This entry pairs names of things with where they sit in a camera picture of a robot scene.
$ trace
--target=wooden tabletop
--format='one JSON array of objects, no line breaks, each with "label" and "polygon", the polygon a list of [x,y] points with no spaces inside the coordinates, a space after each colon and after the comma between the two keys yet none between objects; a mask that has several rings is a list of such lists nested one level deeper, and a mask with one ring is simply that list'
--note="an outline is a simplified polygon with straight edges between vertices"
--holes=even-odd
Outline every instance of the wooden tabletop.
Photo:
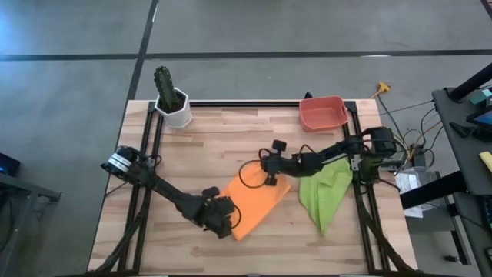
[{"label": "wooden tabletop", "polygon": [[[381,126],[374,100],[355,101],[362,130]],[[148,101],[128,103],[119,145],[140,147],[147,107]],[[297,108],[191,110],[193,122],[185,130],[164,126],[159,148],[163,161],[157,173],[180,190],[193,194],[211,186],[224,188],[242,163],[256,159],[258,149],[270,148],[274,139],[285,140],[287,153],[291,154],[303,144],[321,150],[344,138],[341,128],[303,132]],[[390,174],[384,178],[394,182]],[[353,189],[348,189],[334,221],[322,236],[298,201],[298,180],[290,178],[290,182],[289,193],[241,242],[232,236],[217,239],[213,232],[203,232],[182,218],[172,203],[152,193],[141,274],[366,273]],[[108,190],[119,184],[121,180],[111,177]],[[384,234],[405,262],[417,268],[397,190],[384,183],[376,184],[374,190]],[[131,185],[125,185],[106,198],[89,269],[102,264],[121,238],[130,195]],[[378,263],[374,238],[371,241]],[[133,257],[132,247],[129,257]]]}]

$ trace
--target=orange towel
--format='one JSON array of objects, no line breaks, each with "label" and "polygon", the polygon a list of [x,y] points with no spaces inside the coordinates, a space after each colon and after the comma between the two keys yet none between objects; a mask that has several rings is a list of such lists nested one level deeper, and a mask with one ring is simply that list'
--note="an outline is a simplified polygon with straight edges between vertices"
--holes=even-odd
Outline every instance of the orange towel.
[{"label": "orange towel", "polygon": [[[241,177],[249,186],[260,185],[266,178],[259,162],[246,165],[241,171]],[[232,229],[234,237],[240,241],[280,202],[289,191],[289,185],[285,175],[277,175],[277,185],[263,185],[257,189],[246,187],[236,175],[221,195],[231,197],[234,204],[241,210],[241,221]],[[231,215],[232,225],[239,220],[236,210]]]}]

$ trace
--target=green towel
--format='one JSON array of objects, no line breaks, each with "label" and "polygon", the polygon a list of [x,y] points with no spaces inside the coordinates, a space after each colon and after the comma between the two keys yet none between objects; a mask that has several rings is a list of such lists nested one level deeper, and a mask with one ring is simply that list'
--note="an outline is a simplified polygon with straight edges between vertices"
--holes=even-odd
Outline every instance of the green towel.
[{"label": "green towel", "polygon": [[323,235],[351,182],[352,171],[346,158],[325,165],[310,177],[301,178],[299,200]]}]

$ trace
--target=concrete floor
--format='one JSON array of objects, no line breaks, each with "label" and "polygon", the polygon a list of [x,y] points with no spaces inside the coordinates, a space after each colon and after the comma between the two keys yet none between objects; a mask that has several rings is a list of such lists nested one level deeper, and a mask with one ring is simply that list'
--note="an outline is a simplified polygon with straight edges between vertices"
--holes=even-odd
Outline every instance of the concrete floor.
[{"label": "concrete floor", "polygon": [[[150,7],[151,0],[0,0],[0,55],[138,54]],[[478,0],[161,0],[148,53],[492,49],[491,27]],[[167,65],[176,86],[194,99],[299,98],[307,91],[368,98],[382,80],[392,85],[383,100],[393,110],[459,85],[490,58],[408,52],[393,58],[146,60],[135,98],[155,98],[151,73]],[[99,164],[115,147],[136,64],[0,62],[0,152],[22,161],[21,178],[63,191],[41,221],[30,221],[14,275],[85,271],[108,180]],[[431,107],[394,117],[404,132],[418,127]],[[382,119],[392,126],[386,115]],[[457,169],[444,133],[434,151],[433,169],[443,175]],[[442,261],[456,251],[449,233],[410,230],[420,269],[479,275],[474,265]]]}]

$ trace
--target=cactus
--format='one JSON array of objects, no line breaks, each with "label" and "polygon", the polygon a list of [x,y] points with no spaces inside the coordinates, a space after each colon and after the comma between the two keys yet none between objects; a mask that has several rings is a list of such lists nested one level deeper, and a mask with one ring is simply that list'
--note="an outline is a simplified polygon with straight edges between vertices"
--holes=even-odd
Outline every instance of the cactus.
[{"label": "cactus", "polygon": [[171,73],[165,66],[159,66],[154,73],[155,87],[161,97],[161,108],[165,112],[173,112],[172,106],[178,103],[178,95],[172,85]]}]

